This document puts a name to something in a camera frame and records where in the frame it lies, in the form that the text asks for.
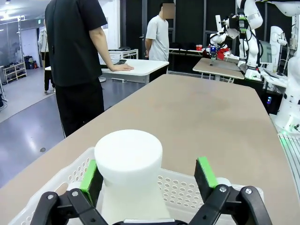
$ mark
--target black pants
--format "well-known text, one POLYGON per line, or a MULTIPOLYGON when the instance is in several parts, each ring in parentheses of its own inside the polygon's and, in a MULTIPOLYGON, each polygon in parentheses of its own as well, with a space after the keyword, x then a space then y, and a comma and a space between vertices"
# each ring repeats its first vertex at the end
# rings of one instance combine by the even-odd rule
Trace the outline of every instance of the black pants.
POLYGON ((51 81, 52 87, 55 88, 51 71, 45 70, 45 90, 49 90, 49 80, 51 81))
POLYGON ((71 87, 56 86, 56 100, 66 136, 104 112, 99 79, 71 87))
MULTIPOLYGON (((48 52, 41 52, 42 60, 45 61, 45 68, 50 66, 50 59, 48 52)), ((55 84, 52 79, 52 73, 49 70, 45 70, 45 90, 49 90, 49 80, 51 81, 52 87, 55 88, 55 84)))

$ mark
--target monitor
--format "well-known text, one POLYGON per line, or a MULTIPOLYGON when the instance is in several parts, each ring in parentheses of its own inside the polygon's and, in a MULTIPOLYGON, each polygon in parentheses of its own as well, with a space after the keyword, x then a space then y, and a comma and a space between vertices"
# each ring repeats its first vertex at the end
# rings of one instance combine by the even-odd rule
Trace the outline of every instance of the monitor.
POLYGON ((269 64, 272 63, 272 45, 265 41, 260 41, 263 47, 263 54, 260 59, 260 64, 269 64))

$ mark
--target human arm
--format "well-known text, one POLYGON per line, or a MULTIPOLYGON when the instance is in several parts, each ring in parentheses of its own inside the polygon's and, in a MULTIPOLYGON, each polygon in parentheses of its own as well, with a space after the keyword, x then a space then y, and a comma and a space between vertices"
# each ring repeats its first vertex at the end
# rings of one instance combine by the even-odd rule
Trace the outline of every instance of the human arm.
POLYGON ((108 52, 106 36, 101 28, 101 26, 107 24, 107 21, 98 0, 82 0, 80 14, 95 48, 107 67, 111 71, 129 71, 133 69, 127 64, 113 65, 108 52))
POLYGON ((146 34, 146 41, 145 41, 147 55, 149 54, 153 40, 156 39, 157 30, 158 30, 157 23, 150 21, 147 27, 147 34, 146 34))
POLYGON ((148 56, 148 55, 149 55, 150 48, 151 48, 151 46, 152 46, 152 39, 146 38, 145 45, 146 45, 147 56, 148 56))
POLYGON ((39 32, 39 36, 38 36, 38 52, 41 53, 41 50, 42 50, 42 45, 43 45, 43 36, 44 36, 44 33, 43 31, 41 30, 39 32))

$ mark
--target black t-shirt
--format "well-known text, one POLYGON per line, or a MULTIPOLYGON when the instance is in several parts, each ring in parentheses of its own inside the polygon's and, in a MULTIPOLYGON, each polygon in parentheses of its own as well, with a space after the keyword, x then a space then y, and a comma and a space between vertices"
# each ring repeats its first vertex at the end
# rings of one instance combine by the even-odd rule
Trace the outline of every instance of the black t-shirt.
POLYGON ((61 87, 94 81, 102 75, 89 31, 107 24, 98 0, 52 0, 45 11, 50 65, 61 87))

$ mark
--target gray t-shirt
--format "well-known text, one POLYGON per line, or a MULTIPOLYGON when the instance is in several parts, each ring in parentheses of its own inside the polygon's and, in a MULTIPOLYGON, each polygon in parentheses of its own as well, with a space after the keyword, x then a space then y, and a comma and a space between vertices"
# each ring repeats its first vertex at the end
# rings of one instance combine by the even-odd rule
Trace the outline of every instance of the gray t-shirt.
POLYGON ((147 39, 152 39, 149 60, 169 61, 169 23, 160 16, 153 17, 148 24, 147 39))

